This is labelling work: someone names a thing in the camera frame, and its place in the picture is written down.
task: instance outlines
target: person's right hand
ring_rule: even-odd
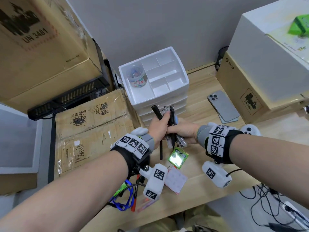
[[[200,125],[178,118],[178,124],[168,127],[166,134],[176,133],[185,138],[189,144],[197,143],[197,131]]]

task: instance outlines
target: forearm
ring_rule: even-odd
[[[249,175],[309,208],[308,146],[242,134],[234,138],[229,153]]]
[[[107,203],[128,176],[122,155],[111,151],[84,164],[14,208],[1,231],[79,231]]]

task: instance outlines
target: gray floor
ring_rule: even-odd
[[[1,196],[0,197],[0,218],[5,215],[13,205],[17,205],[28,198],[30,195],[34,194],[36,191],[41,189],[47,184],[47,174],[48,174],[48,161],[49,161],[49,148],[50,148],[50,132],[51,132],[51,120],[44,120],[43,123],[43,134],[42,134],[42,143],[41,143],[41,156],[40,156],[40,166],[39,166],[39,175],[38,175],[38,187],[36,189],[23,191],[21,193],[10,196]],[[248,197],[253,196],[253,189],[247,189],[242,191],[242,193]],[[276,208],[278,203],[275,199],[269,198],[273,208]],[[239,193],[234,195],[229,195],[227,197],[215,200],[208,203],[208,205],[218,212],[226,222],[230,225],[233,231],[237,232],[260,232],[260,231],[272,231],[266,227],[257,226],[250,215],[250,208],[255,200],[249,200],[243,198]],[[286,197],[282,197],[282,200],[289,200]],[[298,205],[297,203],[292,202],[302,213],[309,217],[309,211],[304,207]],[[265,209],[269,211],[269,207],[266,205],[266,199],[263,200],[263,204],[266,206]],[[274,219],[265,213],[261,204],[259,203],[253,210],[253,216],[255,220],[261,225],[267,224],[268,222],[275,222]],[[277,218],[280,222],[286,223],[291,220],[291,218],[284,212],[280,211],[280,214]]]

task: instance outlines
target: red pen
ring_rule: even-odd
[[[138,174],[137,177],[136,177],[136,184],[138,183],[139,176],[140,175]],[[133,206],[131,207],[131,212],[135,212],[136,198],[137,198],[137,188],[138,188],[138,185],[135,186],[135,190],[134,190],[134,203],[133,203]]]

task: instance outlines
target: person's left hand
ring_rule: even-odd
[[[154,148],[157,149],[160,141],[164,138],[168,130],[168,121],[170,119],[170,112],[168,111],[163,116],[162,120],[159,120],[156,116],[152,119],[148,133],[154,139]]]

